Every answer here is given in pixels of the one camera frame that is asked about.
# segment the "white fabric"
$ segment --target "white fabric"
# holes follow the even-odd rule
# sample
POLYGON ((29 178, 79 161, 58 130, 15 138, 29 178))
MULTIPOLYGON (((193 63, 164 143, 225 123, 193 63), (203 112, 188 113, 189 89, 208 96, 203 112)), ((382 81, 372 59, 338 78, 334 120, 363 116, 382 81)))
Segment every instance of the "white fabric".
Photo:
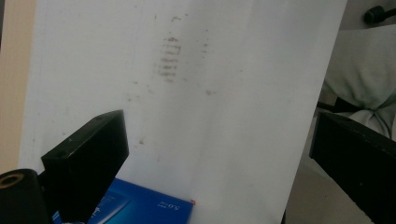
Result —
POLYGON ((396 25, 340 31, 323 89, 362 108, 343 114, 396 139, 396 25))

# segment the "beige wall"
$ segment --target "beige wall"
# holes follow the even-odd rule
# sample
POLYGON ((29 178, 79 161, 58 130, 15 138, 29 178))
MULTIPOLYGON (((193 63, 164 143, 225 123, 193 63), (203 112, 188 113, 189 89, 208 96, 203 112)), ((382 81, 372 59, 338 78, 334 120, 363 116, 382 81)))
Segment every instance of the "beige wall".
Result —
POLYGON ((7 0, 0 51, 0 174, 16 169, 35 1, 7 0))

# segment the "blue box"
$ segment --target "blue box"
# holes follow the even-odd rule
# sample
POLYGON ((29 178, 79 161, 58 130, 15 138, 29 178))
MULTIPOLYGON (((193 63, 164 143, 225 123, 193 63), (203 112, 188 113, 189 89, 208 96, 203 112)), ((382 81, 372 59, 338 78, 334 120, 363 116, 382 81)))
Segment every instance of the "blue box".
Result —
MULTIPOLYGON (((193 203, 115 179, 88 224, 186 224, 193 203)), ((62 224, 59 214, 54 224, 62 224)))

